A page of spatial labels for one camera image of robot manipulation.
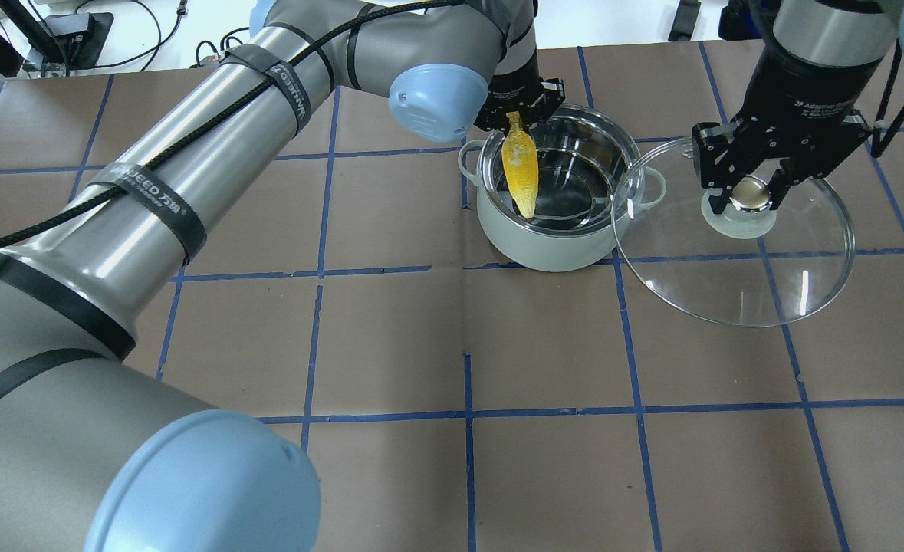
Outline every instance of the pot handle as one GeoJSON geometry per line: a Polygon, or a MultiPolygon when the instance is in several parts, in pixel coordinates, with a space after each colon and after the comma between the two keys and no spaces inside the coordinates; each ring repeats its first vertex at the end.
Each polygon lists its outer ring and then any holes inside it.
{"type": "Polygon", "coordinates": [[[462,149],[459,150],[459,172],[462,172],[463,177],[472,182],[472,185],[476,186],[476,188],[482,188],[482,177],[476,172],[470,172],[465,168],[465,154],[469,153],[469,150],[473,150],[473,148],[484,146],[484,144],[486,144],[486,140],[467,141],[465,146],[462,146],[462,149]]]}
{"type": "Polygon", "coordinates": [[[652,177],[659,185],[659,198],[653,199],[651,202],[639,203],[636,206],[638,210],[652,209],[653,207],[658,206],[659,203],[661,203],[662,200],[666,197],[666,177],[662,175],[662,172],[652,167],[646,167],[645,171],[646,176],[652,177]]]}

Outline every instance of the robotic arm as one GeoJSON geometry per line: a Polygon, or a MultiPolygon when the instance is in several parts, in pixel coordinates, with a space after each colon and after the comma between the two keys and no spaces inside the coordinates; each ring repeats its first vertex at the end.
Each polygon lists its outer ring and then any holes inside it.
{"type": "Polygon", "coordinates": [[[701,185],[721,191],[708,197],[715,214],[729,203],[778,209],[792,186],[826,177],[868,140],[871,126],[854,104],[896,41],[903,4],[784,0],[775,14],[760,0],[731,1],[722,30],[750,10],[764,52],[735,118],[693,128],[701,185]],[[766,188],[750,185],[746,175],[767,159],[780,160],[780,168],[766,188]]]}
{"type": "MultiPolygon", "coordinates": [[[[68,208],[122,193],[0,251],[0,551],[311,549],[320,500],[304,454],[124,370],[137,314],[337,84],[388,97],[403,126],[445,141],[473,123],[507,130],[510,112],[535,125],[564,99],[538,73],[535,0],[424,14],[262,4],[255,38],[68,208]]],[[[785,0],[741,111],[695,126],[703,185],[725,191],[715,209],[781,158],[766,193],[741,200],[777,209],[869,136],[853,104],[896,32],[875,7],[785,0]]]]}

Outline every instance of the gray robot arm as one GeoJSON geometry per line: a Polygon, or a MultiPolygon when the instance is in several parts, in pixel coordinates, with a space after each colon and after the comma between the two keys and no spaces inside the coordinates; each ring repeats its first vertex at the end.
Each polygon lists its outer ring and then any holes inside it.
{"type": "Polygon", "coordinates": [[[0,551],[311,549],[320,500],[300,450],[121,360],[144,305],[336,84],[388,97],[400,123],[432,139],[458,140],[483,110],[491,121],[505,108],[529,109],[531,122],[550,115],[533,0],[456,4],[368,22],[288,67],[313,38],[371,8],[274,3],[251,46],[74,205],[118,184],[129,196],[1,249],[0,551]],[[284,81],[147,170],[270,78],[284,81]],[[503,94],[491,92],[496,83],[503,94]]]}
{"type": "Polygon", "coordinates": [[[719,190],[708,198],[718,214],[732,203],[779,209],[792,186],[840,166],[872,136],[854,104],[896,42],[898,25],[904,45],[904,2],[783,0],[768,14],[761,0],[732,0],[725,10],[731,21],[738,5],[755,18],[764,52],[731,122],[693,128],[695,167],[703,188],[719,190]],[[768,159],[780,160],[780,169],[762,196],[753,204],[733,199],[733,189],[768,159]]]}

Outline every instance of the table surface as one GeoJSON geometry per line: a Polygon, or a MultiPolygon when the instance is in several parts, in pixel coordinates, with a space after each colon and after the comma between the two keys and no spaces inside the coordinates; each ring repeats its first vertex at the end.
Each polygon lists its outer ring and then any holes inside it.
{"type": "MultiPolygon", "coordinates": [[[[380,0],[375,3],[393,5],[405,2],[380,0]]],[[[563,48],[666,41],[678,3],[677,0],[540,0],[540,14],[536,21],[537,42],[541,48],[563,48]]],[[[39,6],[39,11],[44,15],[66,14],[71,13],[77,4],[80,0],[44,4],[39,6]]],[[[167,34],[175,21],[178,2],[146,0],[146,4],[159,18],[163,34],[167,34]]],[[[726,4],[728,0],[704,0],[694,29],[695,41],[718,37],[718,15],[726,4]]],[[[196,62],[197,43],[218,43],[227,31],[246,27],[253,6],[253,0],[190,2],[189,15],[182,20],[175,38],[162,47],[150,70],[192,66],[196,62]]],[[[102,64],[127,59],[156,43],[153,21],[146,11],[128,0],[98,0],[86,10],[115,15],[108,43],[101,54],[102,64]]],[[[12,22],[6,19],[3,25],[16,49],[23,54],[28,52],[28,43],[12,22]]],[[[138,71],[143,65],[144,60],[141,60],[116,69],[87,73],[126,73],[138,71]]]]}
{"type": "MultiPolygon", "coordinates": [[[[760,50],[541,62],[647,150],[734,113],[760,50]]],[[[207,74],[0,84],[0,234],[58,210],[207,74]]],[[[904,550],[904,133],[830,181],[857,231],[844,292],[789,327],[727,328],[621,261],[511,264],[455,147],[339,90],[148,305],[128,363],[306,448],[318,550],[904,550]]]]}

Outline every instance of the black strap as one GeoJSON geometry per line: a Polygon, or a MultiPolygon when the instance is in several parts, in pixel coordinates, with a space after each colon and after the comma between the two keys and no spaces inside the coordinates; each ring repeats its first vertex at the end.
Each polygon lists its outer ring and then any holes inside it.
{"type": "MultiPolygon", "coordinates": [[[[376,4],[367,4],[360,9],[360,13],[357,14],[358,18],[363,17],[364,15],[370,13],[373,8],[377,7],[376,4]]],[[[354,90],[363,90],[360,87],[360,80],[357,78],[357,39],[360,38],[360,29],[363,28],[363,25],[357,25],[350,31],[350,36],[346,41],[346,70],[350,75],[350,84],[353,85],[354,90]]]]}
{"type": "Polygon", "coordinates": [[[58,349],[49,350],[47,353],[39,353],[37,356],[31,356],[20,363],[12,364],[12,366],[0,371],[0,401],[9,393],[12,393],[21,384],[32,380],[39,374],[46,373],[56,366],[73,363],[76,360],[83,359],[100,359],[101,355],[92,350],[83,349],[58,349]]]}
{"type": "Polygon", "coordinates": [[[59,312],[104,344],[118,360],[135,349],[135,338],[114,318],[108,317],[86,298],[24,262],[0,254],[0,282],[59,312]]]}
{"type": "Polygon", "coordinates": [[[514,38],[513,42],[510,42],[510,47],[514,47],[516,44],[519,44],[526,38],[526,35],[530,34],[530,31],[533,31],[533,22],[530,21],[530,27],[526,28],[525,31],[521,32],[517,38],[514,38]]]}
{"type": "Polygon", "coordinates": [[[175,193],[158,175],[135,163],[112,163],[88,184],[118,186],[129,198],[142,203],[178,238],[186,251],[182,265],[188,265],[206,244],[206,227],[179,193],[175,193]]]}
{"type": "Polygon", "coordinates": [[[224,64],[236,63],[250,67],[258,73],[267,74],[274,81],[294,111],[294,119],[297,122],[294,135],[297,136],[312,118],[312,103],[294,67],[256,44],[242,44],[228,53],[230,55],[223,60],[224,64]]]}
{"type": "MultiPolygon", "coordinates": [[[[309,46],[315,43],[315,39],[312,38],[311,35],[294,25],[288,25],[287,22],[273,21],[269,22],[267,27],[283,28],[285,31],[294,32],[294,34],[301,38],[302,41],[307,42],[309,46]]],[[[336,90],[336,71],[332,68],[332,62],[329,61],[329,56],[326,55],[322,48],[316,49],[315,53],[322,58],[322,63],[326,66],[326,72],[329,74],[329,90],[336,90]]]]}

